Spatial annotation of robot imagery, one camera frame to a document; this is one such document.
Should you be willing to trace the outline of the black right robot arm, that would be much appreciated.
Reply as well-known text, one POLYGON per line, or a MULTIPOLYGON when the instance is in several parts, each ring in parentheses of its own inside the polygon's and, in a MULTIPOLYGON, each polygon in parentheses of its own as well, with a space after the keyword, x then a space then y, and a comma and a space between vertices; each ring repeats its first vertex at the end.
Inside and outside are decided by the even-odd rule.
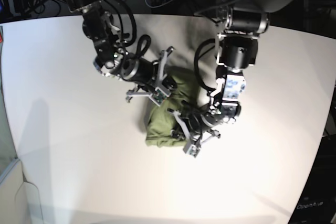
POLYGON ((137 25, 130 7, 123 0, 66 0, 69 10, 79 12, 83 17, 82 30, 94 45, 97 53, 93 65, 104 77, 118 77, 132 82, 135 87, 126 92, 126 101, 135 97, 147 97, 155 105, 161 106, 167 100, 177 84, 166 73, 166 64, 174 47, 170 46, 159 54, 154 61, 144 59, 151 45, 147 34, 137 36, 137 25), (103 8, 108 4, 120 19, 121 14, 112 5, 119 4, 131 21, 131 38, 126 39, 123 22, 115 25, 113 15, 103 8))

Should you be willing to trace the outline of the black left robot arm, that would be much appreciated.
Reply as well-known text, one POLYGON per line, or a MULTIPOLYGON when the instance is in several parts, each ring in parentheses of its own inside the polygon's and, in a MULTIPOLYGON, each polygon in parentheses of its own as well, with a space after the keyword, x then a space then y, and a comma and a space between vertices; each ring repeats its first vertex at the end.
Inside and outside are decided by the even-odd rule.
POLYGON ((186 143, 185 154, 197 156, 210 138, 220 137, 216 126, 235 123, 241 112, 239 96, 246 87, 243 71, 255 63, 258 38, 270 24, 270 14, 287 6, 293 0, 223 0, 212 6, 216 13, 218 32, 213 39, 204 41, 196 50, 198 63, 202 49, 214 45, 216 58, 216 87, 207 88, 209 102, 201 107, 185 105, 183 112, 172 110, 178 123, 174 136, 186 143))

